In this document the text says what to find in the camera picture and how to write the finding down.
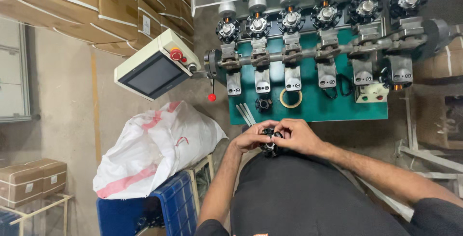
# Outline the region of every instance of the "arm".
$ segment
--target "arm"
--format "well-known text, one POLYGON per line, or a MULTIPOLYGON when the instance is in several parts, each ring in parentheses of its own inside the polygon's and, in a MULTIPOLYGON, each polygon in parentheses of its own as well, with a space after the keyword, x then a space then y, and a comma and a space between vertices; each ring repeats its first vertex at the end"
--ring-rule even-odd
POLYGON ((275 131, 284 136, 273 137, 275 144, 301 154, 324 158, 349 169, 385 194, 410 206, 423 198, 439 198, 463 207, 460 198, 431 180, 321 141, 304 120, 284 119, 275 127, 275 131))
POLYGON ((224 224, 230 209, 241 156, 248 150, 256 148, 259 143, 269 143, 270 137, 262 135, 262 131, 270 126, 275 126, 277 123, 274 120, 267 120, 254 124, 230 142, 220 168, 205 195, 198 219, 198 227, 209 219, 215 219, 222 225, 224 224))

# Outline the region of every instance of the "black cable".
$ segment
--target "black cable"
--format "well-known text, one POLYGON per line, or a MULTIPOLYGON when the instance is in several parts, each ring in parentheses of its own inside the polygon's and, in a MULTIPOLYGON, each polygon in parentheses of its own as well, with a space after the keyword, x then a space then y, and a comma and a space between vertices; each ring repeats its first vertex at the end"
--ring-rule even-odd
POLYGON ((336 90, 336 87, 333 87, 333 88, 328 88, 328 89, 322 89, 321 91, 323 91, 323 93, 325 94, 325 96, 327 96, 328 98, 330 99, 335 99, 338 97, 338 91, 336 90), (328 93, 327 93, 327 90, 328 89, 331 89, 334 91, 334 96, 330 96, 328 93))
POLYGON ((339 73, 337 76, 339 81, 339 91, 341 91, 341 95, 344 97, 349 96, 352 93, 352 91, 354 91, 354 85, 352 84, 352 81, 342 73, 339 73), (347 92, 346 94, 344 94, 343 91, 343 79, 349 84, 349 92, 347 92))

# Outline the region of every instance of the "blue plastic crate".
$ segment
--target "blue plastic crate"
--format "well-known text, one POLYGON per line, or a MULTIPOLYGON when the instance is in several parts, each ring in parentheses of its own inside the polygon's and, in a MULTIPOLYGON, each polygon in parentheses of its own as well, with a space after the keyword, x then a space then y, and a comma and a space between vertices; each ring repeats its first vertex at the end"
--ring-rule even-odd
POLYGON ((167 179, 146 198, 98 198, 96 206, 101 236, 135 235, 149 225, 144 224, 147 216, 156 218, 158 213, 163 216, 167 236, 193 235, 196 230, 193 186, 186 171, 178 172, 167 179))
POLYGON ((0 236, 19 235, 20 224, 10 225, 10 222, 19 219, 21 216, 7 211, 0 210, 0 236))

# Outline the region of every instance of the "hand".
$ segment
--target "hand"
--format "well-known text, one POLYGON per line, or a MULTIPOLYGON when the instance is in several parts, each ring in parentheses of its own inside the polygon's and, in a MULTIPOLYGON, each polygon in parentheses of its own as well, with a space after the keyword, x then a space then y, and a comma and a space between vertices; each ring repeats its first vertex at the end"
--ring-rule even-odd
POLYGON ((273 143, 301 154, 317 155, 317 150, 320 150, 324 144, 303 119, 285 118, 275 126, 274 131, 280 132, 283 138, 273 136, 273 143))
POLYGON ((262 135, 262 131, 268 127, 274 127, 278 124, 275 120, 266 120, 252 125, 246 132, 237 136, 230 142, 230 147, 236 148, 241 154, 253 150, 260 143, 270 143, 270 137, 262 135))

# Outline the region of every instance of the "red emergency stop button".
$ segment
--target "red emergency stop button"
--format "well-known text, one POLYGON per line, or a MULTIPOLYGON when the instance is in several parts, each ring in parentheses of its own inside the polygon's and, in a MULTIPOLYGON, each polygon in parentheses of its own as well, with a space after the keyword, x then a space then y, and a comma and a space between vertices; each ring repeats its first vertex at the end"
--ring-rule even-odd
POLYGON ((173 48, 170 51, 170 58, 174 61, 179 61, 183 58, 183 53, 178 48, 173 48))
POLYGON ((215 101, 215 99, 217 99, 217 97, 215 96, 214 93, 209 94, 209 96, 207 96, 207 98, 208 98, 210 101, 215 101))

